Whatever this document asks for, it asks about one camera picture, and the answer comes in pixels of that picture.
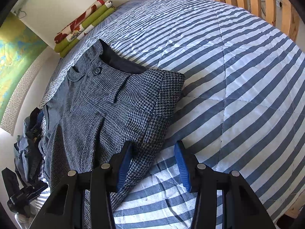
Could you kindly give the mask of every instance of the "striped bedsheet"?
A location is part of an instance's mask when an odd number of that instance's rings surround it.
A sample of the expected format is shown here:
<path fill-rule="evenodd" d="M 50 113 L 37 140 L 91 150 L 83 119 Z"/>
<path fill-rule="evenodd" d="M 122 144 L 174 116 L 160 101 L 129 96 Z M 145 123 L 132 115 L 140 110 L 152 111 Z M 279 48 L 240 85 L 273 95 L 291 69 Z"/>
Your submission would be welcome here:
<path fill-rule="evenodd" d="M 196 194 L 179 177 L 180 139 L 214 170 L 240 171 L 279 218 L 305 188 L 304 53 L 264 20 L 214 0 L 135 0 L 112 16 L 61 59 L 41 106 L 99 38 L 133 62 L 185 74 L 164 147 L 114 212 L 117 228 L 190 227 Z"/>

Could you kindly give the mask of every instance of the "black button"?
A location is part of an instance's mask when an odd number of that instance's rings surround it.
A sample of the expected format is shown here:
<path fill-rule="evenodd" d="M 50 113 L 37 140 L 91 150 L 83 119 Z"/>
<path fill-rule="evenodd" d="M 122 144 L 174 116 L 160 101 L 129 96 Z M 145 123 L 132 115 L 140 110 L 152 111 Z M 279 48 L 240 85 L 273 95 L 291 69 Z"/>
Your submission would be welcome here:
<path fill-rule="evenodd" d="M 95 70 L 94 70 L 94 74 L 95 74 L 95 75 L 98 75 L 98 74 L 101 73 L 101 71 L 102 71 L 102 69 L 101 69 L 100 67 L 97 67 L 97 68 L 95 68 Z"/>

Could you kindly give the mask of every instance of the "gray clothing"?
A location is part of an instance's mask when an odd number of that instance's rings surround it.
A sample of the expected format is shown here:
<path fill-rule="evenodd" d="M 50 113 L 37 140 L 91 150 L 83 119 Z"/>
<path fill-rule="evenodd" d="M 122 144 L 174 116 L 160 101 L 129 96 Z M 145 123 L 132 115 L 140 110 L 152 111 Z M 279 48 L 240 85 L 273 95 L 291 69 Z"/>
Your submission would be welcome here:
<path fill-rule="evenodd" d="M 51 190 L 70 169 L 91 171 L 130 140 L 132 162 L 124 187 L 111 194 L 114 210 L 161 149 L 183 83 L 183 74 L 139 67 L 98 40 L 43 108 L 47 133 L 39 146 Z"/>

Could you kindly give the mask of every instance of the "green rolled fabric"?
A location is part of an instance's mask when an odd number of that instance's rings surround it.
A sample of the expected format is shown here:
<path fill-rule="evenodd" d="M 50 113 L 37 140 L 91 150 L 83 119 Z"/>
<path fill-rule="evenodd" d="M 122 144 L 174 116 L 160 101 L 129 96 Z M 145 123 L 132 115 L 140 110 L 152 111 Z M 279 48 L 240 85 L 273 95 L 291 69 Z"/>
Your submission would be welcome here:
<path fill-rule="evenodd" d="M 81 32 L 83 32 L 89 25 L 92 24 L 96 19 L 98 19 L 103 13 L 105 13 L 110 7 L 112 7 L 112 1 L 106 1 L 103 6 L 98 8 L 94 13 L 92 13 L 87 19 L 85 19 L 82 24 L 80 24 L 72 33 L 70 33 L 61 42 L 56 44 L 54 51 L 61 52 L 65 49 Z"/>
<path fill-rule="evenodd" d="M 81 32 L 68 46 L 59 54 L 62 58 L 65 57 L 69 51 L 93 28 L 105 20 L 109 15 L 111 15 L 116 10 L 115 7 L 111 7 L 105 11 L 100 17 L 98 17 L 91 25 L 89 25 L 83 32 Z"/>

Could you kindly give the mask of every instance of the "pile of clothes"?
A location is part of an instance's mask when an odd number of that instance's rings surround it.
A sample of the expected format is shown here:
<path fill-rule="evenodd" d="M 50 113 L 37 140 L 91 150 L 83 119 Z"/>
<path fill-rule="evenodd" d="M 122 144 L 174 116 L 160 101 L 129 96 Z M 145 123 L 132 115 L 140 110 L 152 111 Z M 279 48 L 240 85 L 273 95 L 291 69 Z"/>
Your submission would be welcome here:
<path fill-rule="evenodd" d="M 86 34 L 115 10 L 112 1 L 95 1 L 82 15 L 56 35 L 54 38 L 56 43 L 55 52 L 58 52 L 62 58 L 65 57 Z"/>

